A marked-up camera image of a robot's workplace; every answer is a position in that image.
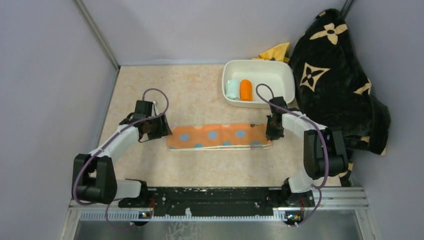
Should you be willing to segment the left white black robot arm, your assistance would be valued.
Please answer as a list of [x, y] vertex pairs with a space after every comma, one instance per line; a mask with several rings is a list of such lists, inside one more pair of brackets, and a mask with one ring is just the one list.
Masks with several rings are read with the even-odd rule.
[[108, 205], [115, 200], [130, 199], [138, 207], [149, 203], [150, 193], [144, 181], [118, 180], [115, 164], [136, 143], [160, 139], [172, 134], [166, 115], [159, 112], [156, 101], [138, 100], [135, 109], [118, 125], [103, 144], [73, 160], [71, 196], [82, 206]]

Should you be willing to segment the light mint green towel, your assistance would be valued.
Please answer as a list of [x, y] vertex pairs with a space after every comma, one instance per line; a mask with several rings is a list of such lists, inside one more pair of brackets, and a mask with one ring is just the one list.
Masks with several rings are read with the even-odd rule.
[[240, 100], [240, 84], [241, 81], [238, 79], [231, 79], [226, 82], [225, 85], [225, 96], [233, 101]]

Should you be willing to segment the plain bright orange towel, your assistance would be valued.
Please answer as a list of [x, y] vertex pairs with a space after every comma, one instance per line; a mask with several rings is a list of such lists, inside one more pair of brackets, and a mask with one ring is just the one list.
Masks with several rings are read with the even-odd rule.
[[243, 79], [240, 82], [239, 94], [241, 101], [253, 101], [253, 85], [248, 79]]

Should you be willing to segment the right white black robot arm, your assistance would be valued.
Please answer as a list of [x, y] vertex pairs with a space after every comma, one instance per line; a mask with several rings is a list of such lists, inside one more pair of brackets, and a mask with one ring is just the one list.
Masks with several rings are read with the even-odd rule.
[[303, 193], [313, 186], [326, 184], [329, 177], [345, 173], [349, 161], [344, 138], [339, 129], [330, 129], [308, 118], [296, 108], [288, 108], [282, 96], [268, 101], [271, 114], [267, 116], [265, 136], [270, 141], [284, 137], [290, 131], [303, 141], [303, 168], [287, 178], [281, 199], [287, 206], [295, 206]]

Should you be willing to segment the orange polka dot towel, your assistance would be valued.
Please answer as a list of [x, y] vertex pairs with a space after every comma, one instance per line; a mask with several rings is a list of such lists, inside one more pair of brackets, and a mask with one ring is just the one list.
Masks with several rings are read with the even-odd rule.
[[266, 124], [236, 123], [177, 126], [167, 137], [171, 151], [271, 149]]

